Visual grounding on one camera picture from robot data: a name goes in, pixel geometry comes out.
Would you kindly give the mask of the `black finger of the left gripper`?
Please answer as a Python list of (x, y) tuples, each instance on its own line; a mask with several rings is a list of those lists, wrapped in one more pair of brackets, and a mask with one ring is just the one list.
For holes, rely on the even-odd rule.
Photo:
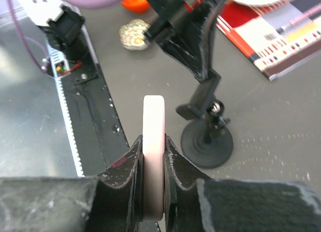
[(200, 51), (197, 44), (190, 44), (185, 34), (178, 34), (171, 28), (157, 33), (150, 27), (144, 35), (147, 41), (155, 42), (164, 53), (185, 66), (196, 79), (201, 78)]

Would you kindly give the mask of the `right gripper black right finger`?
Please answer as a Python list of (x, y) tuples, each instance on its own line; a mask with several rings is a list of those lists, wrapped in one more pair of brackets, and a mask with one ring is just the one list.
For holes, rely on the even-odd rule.
[(320, 231), (320, 199), (304, 183), (212, 179), (165, 139), (167, 231)]

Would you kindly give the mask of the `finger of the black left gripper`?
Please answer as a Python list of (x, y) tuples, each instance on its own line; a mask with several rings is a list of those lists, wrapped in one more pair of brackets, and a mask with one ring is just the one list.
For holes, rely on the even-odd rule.
[(211, 34), (211, 15), (215, 7), (205, 2), (191, 15), (187, 25), (187, 40), (191, 56), (187, 60), (187, 67), (198, 81), (205, 81), (209, 77), (209, 39)]

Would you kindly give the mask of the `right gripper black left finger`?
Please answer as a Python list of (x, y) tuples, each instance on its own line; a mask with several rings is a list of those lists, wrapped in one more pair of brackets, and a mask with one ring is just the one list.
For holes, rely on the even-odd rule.
[(96, 176), (1, 178), (1, 231), (138, 231), (142, 137)]

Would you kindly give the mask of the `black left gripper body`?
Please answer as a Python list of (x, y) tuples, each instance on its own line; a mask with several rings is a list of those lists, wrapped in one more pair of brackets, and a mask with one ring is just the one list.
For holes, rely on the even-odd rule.
[(149, 31), (162, 31), (171, 26), (170, 20), (183, 11), (192, 13), (200, 4), (207, 0), (147, 0), (158, 17), (151, 23)]

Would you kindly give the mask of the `black phone stand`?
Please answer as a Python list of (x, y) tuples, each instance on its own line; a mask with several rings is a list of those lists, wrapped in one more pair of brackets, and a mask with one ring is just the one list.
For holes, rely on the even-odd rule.
[(209, 70), (209, 78), (198, 85), (190, 101), (176, 108), (177, 114), (190, 121), (181, 135), (182, 153), (199, 168), (223, 165), (234, 147), (227, 128), (230, 119), (223, 118), (225, 106), (214, 94), (220, 79), (216, 71)]

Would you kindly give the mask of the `black phone pink case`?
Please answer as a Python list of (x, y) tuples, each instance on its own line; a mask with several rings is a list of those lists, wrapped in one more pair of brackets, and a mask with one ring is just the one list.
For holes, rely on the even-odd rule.
[(143, 99), (142, 153), (144, 220), (159, 221), (164, 212), (165, 101), (161, 95)]

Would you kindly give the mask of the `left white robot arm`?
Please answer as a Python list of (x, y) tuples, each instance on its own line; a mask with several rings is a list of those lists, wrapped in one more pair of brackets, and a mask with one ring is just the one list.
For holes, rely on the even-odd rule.
[[(32, 22), (60, 51), (71, 49), (84, 25), (73, 7), (102, 9), (122, 0), (18, 0)], [(218, 77), (212, 67), (215, 25), (226, 0), (146, 0), (157, 18), (143, 32), (173, 59), (204, 82)]]

